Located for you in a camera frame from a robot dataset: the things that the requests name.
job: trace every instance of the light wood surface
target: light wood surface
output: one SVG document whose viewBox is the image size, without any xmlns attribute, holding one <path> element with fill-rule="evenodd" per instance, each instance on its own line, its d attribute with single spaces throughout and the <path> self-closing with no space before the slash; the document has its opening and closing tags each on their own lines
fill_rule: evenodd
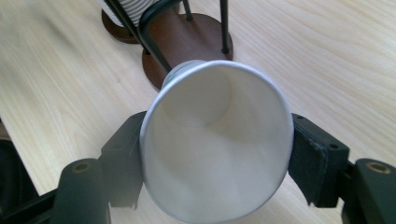
<svg viewBox="0 0 396 224">
<path fill-rule="evenodd" d="M 219 1 L 191 10 L 218 19 Z M 395 1 L 231 0 L 229 11 L 235 61 L 274 79 L 292 112 L 348 145 L 352 161 L 396 164 Z M 148 109 L 157 92 L 141 50 L 110 37 L 94 0 L 0 1 L 0 117 L 40 194 Z M 145 189 L 136 210 L 111 212 L 113 223 L 178 223 Z M 308 207 L 287 176 L 234 223 L 341 223 L 340 212 Z"/>
</svg>

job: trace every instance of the wooden table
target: wooden table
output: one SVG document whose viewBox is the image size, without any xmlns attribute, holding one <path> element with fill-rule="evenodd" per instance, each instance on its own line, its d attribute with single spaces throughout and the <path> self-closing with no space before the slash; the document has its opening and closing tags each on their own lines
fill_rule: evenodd
<svg viewBox="0 0 396 224">
<path fill-rule="evenodd" d="M 191 1 L 219 19 L 219 1 Z M 350 159 L 396 164 L 394 1 L 230 1 L 234 60 L 274 79 L 292 112 L 351 148 Z M 40 194 L 71 161 L 97 158 L 157 92 L 142 48 L 114 40 L 94 0 L 0 2 L 0 117 Z M 285 178 L 276 195 L 234 223 L 341 223 L 337 209 L 308 207 Z M 113 223 L 178 223 L 142 191 Z"/>
</svg>

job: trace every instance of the wood grain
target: wood grain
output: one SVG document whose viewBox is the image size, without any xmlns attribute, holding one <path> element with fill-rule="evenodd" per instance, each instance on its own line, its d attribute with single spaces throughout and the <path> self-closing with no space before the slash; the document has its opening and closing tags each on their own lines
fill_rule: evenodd
<svg viewBox="0 0 396 224">
<path fill-rule="evenodd" d="M 191 11 L 219 19 L 219 1 L 191 1 Z M 69 162 L 97 158 L 157 94 L 141 47 L 113 39 L 100 12 L 94 0 L 0 2 L 0 117 L 40 193 Z M 234 60 L 271 77 L 294 113 L 348 145 L 352 161 L 396 164 L 394 1 L 230 1 L 229 18 Z M 233 223 L 341 223 L 340 211 L 306 206 L 286 176 Z M 179 223 L 145 189 L 136 210 L 112 209 L 112 219 Z"/>
</svg>

